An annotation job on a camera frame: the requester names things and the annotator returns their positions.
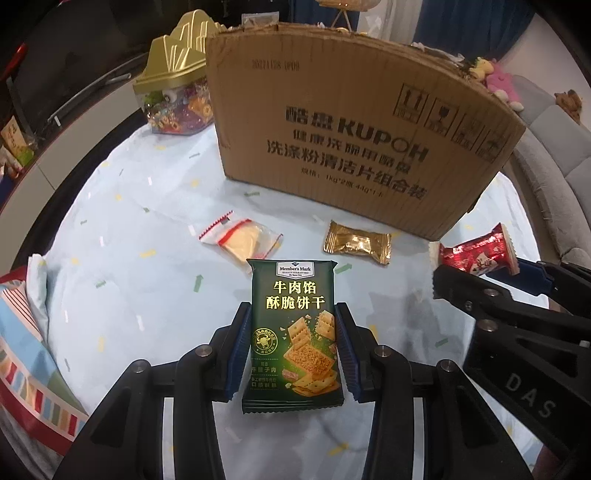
green snack package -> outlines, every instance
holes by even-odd
[[[343,404],[335,343],[333,261],[248,260],[251,377],[244,413]]]

brown teddy bear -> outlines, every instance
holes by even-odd
[[[556,105],[564,110],[569,117],[571,117],[579,125],[581,124],[581,110],[583,103],[574,90],[569,90],[568,93],[555,93]]]

pink stuffed toy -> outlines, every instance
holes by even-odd
[[[513,88],[513,75],[503,72],[498,63],[493,63],[495,70],[486,77],[486,88],[496,95],[503,102],[509,103],[509,106],[515,112],[521,112],[523,105],[519,95]]]

white tablecloth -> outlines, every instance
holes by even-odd
[[[229,324],[241,301],[250,301],[249,274],[196,236],[231,209],[283,233],[274,258],[350,264],[351,269],[335,275],[336,301],[346,301],[357,324],[371,328],[380,343],[412,361],[434,365],[451,358],[462,363],[473,320],[444,300],[432,299],[427,241],[311,200],[226,179],[214,127],[192,137],[153,135],[143,127],[92,174],[46,255],[48,342],[88,412],[133,360],[145,358],[156,365],[179,359]],[[390,265],[323,253],[330,220],[394,231]],[[506,224],[520,257],[539,260],[523,207],[501,174],[443,243],[483,235],[498,222]],[[34,269],[29,276],[34,281]],[[513,294],[547,306],[545,298]],[[357,404],[345,392],[340,408],[243,415],[245,381],[233,401],[214,407],[227,479],[361,477],[372,404]],[[538,442],[496,402],[491,404],[533,463]],[[174,476],[169,407],[166,478]],[[422,433],[415,443],[415,475],[422,478]]]

gray sofa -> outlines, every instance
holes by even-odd
[[[545,226],[557,259],[591,268],[591,132],[552,95],[525,77],[513,80],[528,128],[511,160],[535,198],[538,224]]]

